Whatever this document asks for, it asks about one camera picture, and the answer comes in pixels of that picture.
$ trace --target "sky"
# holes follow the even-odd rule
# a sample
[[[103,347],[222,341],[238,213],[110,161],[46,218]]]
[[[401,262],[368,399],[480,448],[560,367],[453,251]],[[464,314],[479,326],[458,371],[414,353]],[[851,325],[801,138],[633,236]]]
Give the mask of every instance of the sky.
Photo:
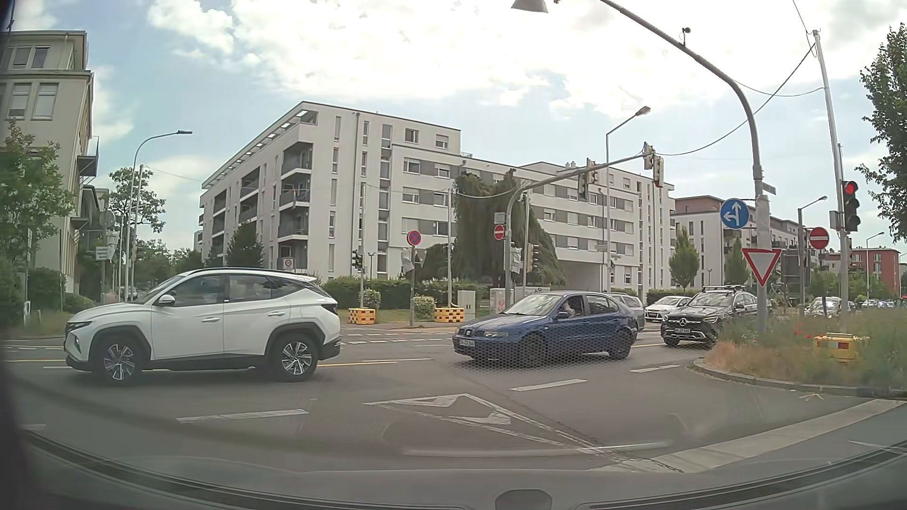
[[[163,233],[140,236],[171,249],[192,245],[201,182],[303,100],[459,128],[463,151],[510,165],[603,162],[605,133],[643,105],[652,112],[610,136],[613,159],[643,142],[665,154],[694,151],[745,120],[726,83],[599,0],[549,0],[548,14],[511,3],[17,0],[14,29],[87,31],[100,155],[93,184],[131,166],[145,138],[194,131],[147,143],[139,159],[167,201]],[[862,187],[853,245],[884,232],[870,244],[907,251],[893,243],[865,192],[873,187],[853,170],[886,154],[870,143],[875,133],[863,117],[873,105],[860,72],[889,27],[907,19],[907,0],[622,3],[678,39],[689,27],[687,46],[747,87],[754,110],[790,76],[756,125],[765,180],[777,188],[773,216],[796,220],[798,207],[831,198],[804,211],[808,227],[828,227],[835,193],[824,96],[810,93],[822,79],[805,29],[819,30],[844,175]],[[752,197],[748,129],[666,156],[665,180],[675,198]]]

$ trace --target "black mercedes suv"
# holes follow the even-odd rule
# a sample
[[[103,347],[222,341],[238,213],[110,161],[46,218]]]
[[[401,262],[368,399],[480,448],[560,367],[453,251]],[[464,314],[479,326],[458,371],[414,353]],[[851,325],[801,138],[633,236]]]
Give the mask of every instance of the black mercedes suv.
[[[734,317],[754,316],[756,296],[743,286],[705,287],[686,306],[672,310],[661,323],[661,339],[668,347],[680,340],[715,345],[718,332]]]

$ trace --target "give way triangle marking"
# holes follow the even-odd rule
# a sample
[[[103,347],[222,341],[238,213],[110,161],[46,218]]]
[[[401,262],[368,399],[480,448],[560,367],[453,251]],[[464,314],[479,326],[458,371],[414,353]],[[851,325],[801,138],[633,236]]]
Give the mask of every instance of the give way triangle marking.
[[[756,280],[760,287],[764,287],[768,282],[772,269],[781,257],[780,249],[767,250],[765,248],[743,248],[743,256],[749,263],[749,269],[753,270]]]

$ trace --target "blue sedan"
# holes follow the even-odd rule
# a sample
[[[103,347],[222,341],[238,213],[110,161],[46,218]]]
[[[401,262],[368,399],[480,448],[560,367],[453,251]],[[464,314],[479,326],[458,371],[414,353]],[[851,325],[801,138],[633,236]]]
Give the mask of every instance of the blue sedan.
[[[587,352],[624,359],[638,332],[627,305],[599,292],[561,290],[531,294],[502,313],[464,324],[453,335],[453,350],[477,360],[515,360],[524,367]]]

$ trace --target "lamp post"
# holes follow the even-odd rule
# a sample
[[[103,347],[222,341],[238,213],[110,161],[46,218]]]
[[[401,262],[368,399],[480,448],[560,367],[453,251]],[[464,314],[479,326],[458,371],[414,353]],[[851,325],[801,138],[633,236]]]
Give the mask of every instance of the lamp post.
[[[611,131],[605,133],[605,162],[611,161],[611,150],[609,143],[609,137],[611,136],[611,134],[623,127],[624,124],[651,111],[652,109],[648,106],[643,106],[642,108],[639,108],[636,113],[633,113],[632,117],[618,124],[613,129],[611,129]],[[605,289],[607,292],[611,292],[611,167],[605,168],[605,203],[601,205],[601,208],[603,216],[605,218],[605,224],[601,227],[601,237],[605,240],[607,249],[605,249],[605,252],[602,255],[601,270],[599,271],[601,285],[599,286],[599,288]],[[642,253],[639,254],[639,259],[643,260]]]
[[[798,208],[796,210],[796,228],[797,228],[797,242],[796,242],[796,254],[799,260],[798,265],[800,266],[799,278],[800,278],[800,315],[806,313],[806,272],[809,271],[809,264],[806,263],[806,254],[809,251],[806,249],[806,229],[803,226],[803,209],[813,205],[818,201],[828,200],[828,195],[823,195],[814,201],[807,203],[805,206]]]
[[[135,165],[138,164],[138,162],[139,162],[139,151],[141,150],[141,147],[145,143],[148,143],[151,140],[154,140],[156,138],[164,138],[166,136],[173,136],[176,134],[192,134],[192,132],[180,129],[175,132],[167,132],[164,134],[157,134],[154,136],[150,136],[150,137],[146,138],[142,143],[139,143],[139,147],[135,150],[135,156],[132,158],[132,182],[130,183],[130,186],[129,186],[129,200],[126,201],[126,218],[125,218],[125,221],[123,222],[123,225],[121,226],[121,232],[120,232],[120,236],[125,238],[125,244],[124,244],[125,248],[123,250],[121,250],[121,255],[122,255],[123,251],[126,251],[125,268],[123,266],[120,267],[120,271],[123,271],[123,269],[125,269],[125,277],[123,277],[121,274],[121,278],[120,278],[120,281],[122,282],[122,285],[123,285],[122,300],[124,302],[129,300],[129,294],[130,294],[130,292],[129,292],[130,268],[132,267],[132,245],[131,245],[130,237],[131,237],[132,231],[131,231],[131,227],[130,227],[129,223],[130,223],[130,211],[133,210],[132,194],[133,194],[133,191],[135,191],[136,196],[137,197],[139,196],[139,192],[136,190],[136,187],[141,182],[141,175],[139,175],[141,172],[137,172],[135,169]],[[138,201],[138,199],[136,199],[136,201],[135,201],[134,209],[135,209],[135,213],[133,216],[132,228],[137,228],[138,222],[139,222],[139,201]],[[125,234],[122,232],[123,226],[125,227],[125,230],[126,230]]]
[[[734,91],[734,94],[737,96],[737,99],[740,101],[740,105],[743,107],[743,111],[746,114],[746,122],[749,125],[749,137],[750,144],[752,145],[753,151],[753,185],[756,198],[756,235],[759,248],[771,248],[771,221],[768,197],[766,196],[765,190],[762,188],[762,157],[759,153],[759,135],[756,132],[756,118],[753,115],[753,108],[749,105],[749,101],[746,98],[746,95],[743,93],[743,89],[740,88],[740,85],[734,81],[733,78],[722,72],[720,69],[715,67],[708,60],[702,58],[692,50],[690,50],[685,44],[682,44],[680,41],[674,39],[668,34],[665,34],[664,31],[658,29],[655,25],[649,23],[648,21],[642,19],[641,17],[634,15],[627,9],[621,7],[611,0],[600,0],[603,4],[609,5],[611,8],[625,15],[629,19],[633,20],[639,25],[642,25],[644,28],[649,30],[651,33],[661,37],[679,51],[689,55],[697,63],[708,69],[712,74],[721,78],[721,80]],[[512,9],[519,9],[522,11],[529,11],[534,13],[547,13],[548,7],[545,6],[545,0],[516,0],[511,6]],[[766,293],[766,288],[760,286],[758,292],[756,293],[756,319],[757,319],[757,330],[763,332],[766,330],[766,319],[768,317],[768,294]]]
[[[883,235],[885,232],[879,232],[866,238],[866,298],[869,299],[869,241]]]

